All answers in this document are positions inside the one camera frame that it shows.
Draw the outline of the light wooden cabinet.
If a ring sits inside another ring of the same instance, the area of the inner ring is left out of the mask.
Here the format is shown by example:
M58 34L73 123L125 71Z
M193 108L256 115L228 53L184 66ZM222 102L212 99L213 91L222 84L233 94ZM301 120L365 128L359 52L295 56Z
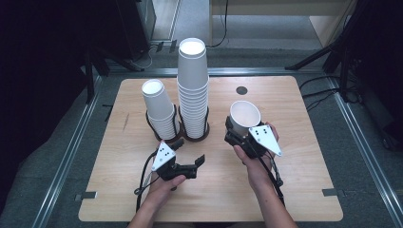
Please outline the light wooden cabinet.
M229 0L209 1L209 21L214 15L308 16L323 47L335 40L343 20L351 15L357 0Z

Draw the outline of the black metal stand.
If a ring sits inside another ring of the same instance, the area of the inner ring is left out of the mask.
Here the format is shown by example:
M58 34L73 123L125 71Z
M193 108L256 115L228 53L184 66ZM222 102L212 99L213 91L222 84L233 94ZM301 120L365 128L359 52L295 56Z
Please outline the black metal stand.
M93 69L96 69L101 75L107 76L109 74L109 67L106 59L110 59L121 67L129 71L142 72L144 68L141 66L134 66L123 58L118 57L110 51L100 47L87 47L84 52L85 61L85 75L86 75L86 102L89 104L95 97L95 84Z

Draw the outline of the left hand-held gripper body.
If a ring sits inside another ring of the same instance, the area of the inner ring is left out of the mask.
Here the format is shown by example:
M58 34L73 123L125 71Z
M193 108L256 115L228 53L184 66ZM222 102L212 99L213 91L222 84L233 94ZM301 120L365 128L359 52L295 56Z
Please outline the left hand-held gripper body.
M158 174L164 181L171 181L178 176L187 179L197 177L198 166L194 164L180 165L176 163L176 152L165 142L161 142L151 166L151 171Z

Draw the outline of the grey tape strip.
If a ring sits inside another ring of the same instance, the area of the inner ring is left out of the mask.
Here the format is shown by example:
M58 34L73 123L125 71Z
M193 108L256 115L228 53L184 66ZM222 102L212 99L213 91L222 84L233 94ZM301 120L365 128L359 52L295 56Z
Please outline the grey tape strip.
M345 193L343 190L337 190L335 188L323 189L322 194L324 197L331 197L331 196L344 197L345 196Z
M90 191L90 192L83 192L80 194L77 194L74 197L75 201L82 201L82 200L88 200L88 199L95 199L97 197L97 192L96 191Z

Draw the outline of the person's right hand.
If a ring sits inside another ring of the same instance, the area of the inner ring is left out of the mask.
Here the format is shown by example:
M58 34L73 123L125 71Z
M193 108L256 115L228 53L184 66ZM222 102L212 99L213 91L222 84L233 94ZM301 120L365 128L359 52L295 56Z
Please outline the person's right hand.
M265 124L272 128L273 134L278 141L278 132L276 131L276 128L268 122ZM268 192L269 190L274 191L274 186L269 178L268 171L260 163L259 159L250 159L239 145L234 145L233 148L238 158L246 166L249 184L254 192ZM276 154L268 151L266 152L266 155L261 157L269 171L272 170L272 159L275 156Z

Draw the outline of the metal floor rail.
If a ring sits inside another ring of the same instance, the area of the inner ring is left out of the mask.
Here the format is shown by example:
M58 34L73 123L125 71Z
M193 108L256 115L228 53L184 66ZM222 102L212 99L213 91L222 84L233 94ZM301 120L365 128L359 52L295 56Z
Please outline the metal floor rail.
M368 168L395 227L403 228L403 204L393 190L384 170L378 162L375 152L371 148L363 128L358 122L358 117L354 114L352 106L346 103L339 94L336 94L336 103L355 139L361 157Z
M234 77L234 76L279 76L300 74L323 74L320 67L308 67L298 70L287 70L285 67L210 67L208 74L211 77ZM124 75L133 78L176 77L176 68L148 68L141 71L130 71L125 68L112 69L110 75Z
M90 117L94 111L94 108L99 100L100 89L102 87L103 79L101 76L97 76L94 83L95 93L94 97L85 105L84 111L81 114L79 122L77 123L75 130L62 157L57 171L52 179L52 182L47 190L41 207L35 217L31 228L46 228L48 220L53 211L53 208L60 196L63 189L69 169L74 161L78 147L85 134Z

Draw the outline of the short stack of white cups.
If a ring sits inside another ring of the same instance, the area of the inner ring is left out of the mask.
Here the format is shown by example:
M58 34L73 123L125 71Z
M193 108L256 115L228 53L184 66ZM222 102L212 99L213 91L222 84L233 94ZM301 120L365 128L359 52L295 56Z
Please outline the short stack of white cups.
M177 109L172 103L164 84L158 79L151 79L142 85L146 106L146 119L157 137L169 141L180 133Z

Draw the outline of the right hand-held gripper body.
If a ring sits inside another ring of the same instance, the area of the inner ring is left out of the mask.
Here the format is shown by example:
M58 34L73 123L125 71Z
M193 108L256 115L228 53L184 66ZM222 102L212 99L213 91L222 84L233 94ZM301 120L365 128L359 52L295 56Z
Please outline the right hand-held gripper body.
M251 159L262 157L267 152L282 155L272 128L266 124L250 127L245 136L228 128L224 140L230 145L239 145Z

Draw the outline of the black tripod stand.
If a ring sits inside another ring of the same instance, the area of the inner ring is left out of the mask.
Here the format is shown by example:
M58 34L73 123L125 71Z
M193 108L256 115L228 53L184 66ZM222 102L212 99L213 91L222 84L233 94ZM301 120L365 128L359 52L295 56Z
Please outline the black tripod stand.
M287 66L286 70L299 70L313 61L327 56L322 69L324 72L334 72L339 65L344 65L345 54L358 37L361 29L362 15L365 13L369 0L352 0L347 10L341 16L341 22L337 25L338 36L326 47L314 52L305 59Z

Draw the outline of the tall stack of white cups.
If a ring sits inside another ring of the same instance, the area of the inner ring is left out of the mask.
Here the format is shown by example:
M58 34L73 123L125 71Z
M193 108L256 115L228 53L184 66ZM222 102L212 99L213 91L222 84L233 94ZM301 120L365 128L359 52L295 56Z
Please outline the tall stack of white cups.
M186 114L201 114L208 107L206 47L198 38L180 42L177 86L180 105Z

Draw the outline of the white paper cup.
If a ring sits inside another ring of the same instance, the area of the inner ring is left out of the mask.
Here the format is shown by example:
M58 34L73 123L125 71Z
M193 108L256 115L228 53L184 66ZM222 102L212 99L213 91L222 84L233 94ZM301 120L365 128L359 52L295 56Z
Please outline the white paper cup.
M230 107L230 122L233 130L245 136L251 127L261 122L259 109L248 101L235 101Z

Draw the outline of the black computer cabinet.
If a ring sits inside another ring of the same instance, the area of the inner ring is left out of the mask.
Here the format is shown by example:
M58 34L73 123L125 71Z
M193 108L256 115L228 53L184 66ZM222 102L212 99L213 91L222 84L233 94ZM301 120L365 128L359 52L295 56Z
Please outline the black computer cabinet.
M156 24L153 0L115 0L123 23L129 56L148 51Z

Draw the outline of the person's left hand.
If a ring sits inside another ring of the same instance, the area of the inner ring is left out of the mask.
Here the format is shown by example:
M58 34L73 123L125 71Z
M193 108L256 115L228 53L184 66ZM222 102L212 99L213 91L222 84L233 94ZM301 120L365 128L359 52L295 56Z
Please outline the person's left hand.
M162 180L158 175L154 174L142 207L154 212L159 211L169 200L171 192L185 180L184 175L179 175L172 180Z

